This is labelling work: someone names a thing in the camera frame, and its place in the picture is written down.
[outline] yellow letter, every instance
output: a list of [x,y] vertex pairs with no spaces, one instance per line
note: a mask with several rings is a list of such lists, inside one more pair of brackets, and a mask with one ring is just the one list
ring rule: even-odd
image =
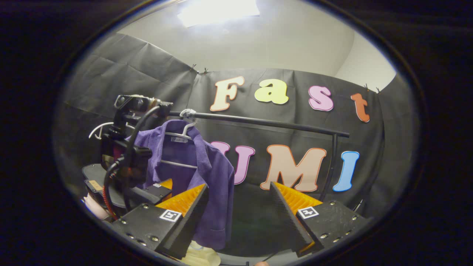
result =
[[286,145],[270,145],[266,149],[271,155],[271,164],[266,181],[261,183],[260,188],[269,190],[271,182],[277,182],[281,174],[282,183],[292,187],[297,179],[300,182],[294,189],[301,192],[317,190],[317,176],[319,175],[322,159],[327,155],[324,149],[309,149],[302,160],[296,165],[291,150]]
[[230,104],[227,103],[227,95],[230,97],[230,100],[235,99],[237,96],[237,86],[233,84],[230,88],[228,88],[228,85],[230,83],[236,83],[241,86],[244,82],[245,79],[242,76],[239,76],[228,80],[221,80],[215,83],[217,92],[215,93],[213,105],[210,106],[210,111],[215,112],[227,110],[230,107]]
[[289,100],[286,96],[288,86],[282,80],[263,80],[260,82],[260,87],[255,93],[254,97],[260,102],[273,102],[282,105]]

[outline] white hanger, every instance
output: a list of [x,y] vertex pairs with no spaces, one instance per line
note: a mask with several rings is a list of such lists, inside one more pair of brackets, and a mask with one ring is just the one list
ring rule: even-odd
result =
[[[184,117],[184,115],[186,117],[191,117],[195,114],[195,111],[192,110],[192,109],[184,109],[181,114],[179,115],[180,117]],[[182,134],[178,134],[178,133],[172,133],[172,132],[166,132],[164,133],[164,135],[170,135],[170,136],[176,136],[176,137],[180,137],[180,138],[185,138],[185,139],[188,139],[188,140],[192,140],[191,137],[187,136],[187,130],[189,129],[189,127],[191,126],[195,126],[197,124],[197,121],[194,120],[194,122],[192,123],[189,123],[187,125],[185,125],[184,127],[184,130],[182,132]]]
[[[91,138],[91,137],[92,137],[92,134],[93,134],[97,129],[100,128],[100,131],[99,131],[99,133],[98,133],[98,136],[97,136],[97,134],[95,134],[94,136],[95,136],[96,139],[101,140],[101,139],[102,139],[102,128],[103,128],[104,126],[106,126],[106,125],[109,125],[109,124],[114,124],[114,123],[113,123],[113,122],[103,123],[103,124],[97,126],[96,128],[94,128],[94,130],[92,130],[92,132],[89,134],[89,138]],[[134,127],[130,126],[128,123],[126,123],[126,127],[129,127],[129,128],[131,128],[131,129],[133,129],[133,130],[135,129]]]
[[[180,116],[180,117],[184,117],[184,115],[186,115],[186,117],[190,117],[190,116],[193,116],[193,114],[195,114],[195,111],[194,111],[194,110],[192,110],[192,109],[185,109],[185,110],[183,110],[183,111],[180,113],[179,116]],[[189,127],[195,126],[195,124],[197,124],[197,121],[194,120],[194,122],[185,125],[182,134],[172,133],[172,132],[165,132],[164,135],[171,135],[171,136],[176,136],[176,137],[180,137],[180,138],[185,138],[185,139],[188,139],[188,140],[192,140],[192,138],[189,137],[189,136],[187,136],[186,134],[187,134],[187,130],[189,129]],[[176,165],[176,166],[182,166],[182,167],[197,169],[197,166],[193,166],[193,165],[187,165],[187,164],[182,164],[182,163],[177,163],[177,162],[171,162],[171,161],[166,161],[166,160],[161,160],[161,162],[167,163],[167,164]]]

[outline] pink letter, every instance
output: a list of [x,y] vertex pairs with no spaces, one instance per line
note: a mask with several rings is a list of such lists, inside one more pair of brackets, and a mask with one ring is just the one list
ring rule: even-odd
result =
[[326,87],[312,86],[309,88],[309,104],[314,110],[330,111],[333,101],[329,98],[330,91]]
[[210,144],[219,149],[223,155],[225,155],[225,153],[230,150],[230,145],[226,144],[225,142],[211,142]]
[[238,153],[238,165],[235,173],[235,185],[240,184],[246,178],[250,157],[254,155],[254,149],[248,146],[236,146],[235,151]]

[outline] letter m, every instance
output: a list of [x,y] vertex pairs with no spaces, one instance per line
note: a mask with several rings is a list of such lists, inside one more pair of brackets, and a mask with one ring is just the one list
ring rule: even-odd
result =
[[271,164],[266,181],[260,185],[262,189],[269,190],[271,182],[277,182],[281,175],[285,186],[292,187],[301,177],[294,189],[301,192],[317,190],[317,176],[322,160],[327,155],[326,150],[309,149],[297,165],[288,146],[270,145],[266,150],[271,155]]

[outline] clothing rack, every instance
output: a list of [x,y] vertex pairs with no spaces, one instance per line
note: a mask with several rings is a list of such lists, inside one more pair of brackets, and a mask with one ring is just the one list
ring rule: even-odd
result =
[[[170,111],[169,116],[179,116],[181,112],[177,111]],[[338,137],[349,138],[350,134],[346,132],[340,132],[320,127],[308,126],[308,125],[301,125],[301,124],[291,124],[291,123],[284,123],[279,121],[267,120],[267,119],[259,119],[259,118],[249,118],[249,117],[242,117],[242,116],[232,116],[232,115],[217,115],[217,114],[205,114],[205,113],[195,113],[193,114],[195,118],[203,118],[203,119],[212,119],[212,120],[222,120],[222,121],[231,121],[231,122],[239,122],[239,123],[247,123],[247,124],[257,124],[257,125],[265,125],[265,126],[272,126],[272,127],[280,127],[280,128],[288,128],[288,129],[295,129],[301,131],[308,131],[314,133],[321,133],[326,135],[332,136],[332,156],[330,157],[329,163],[329,171],[327,174],[327,181],[325,182],[325,186],[320,194],[319,200],[323,202],[325,195],[327,193],[327,189],[332,181],[333,170],[335,169],[335,156],[337,154],[337,145],[338,145]]]

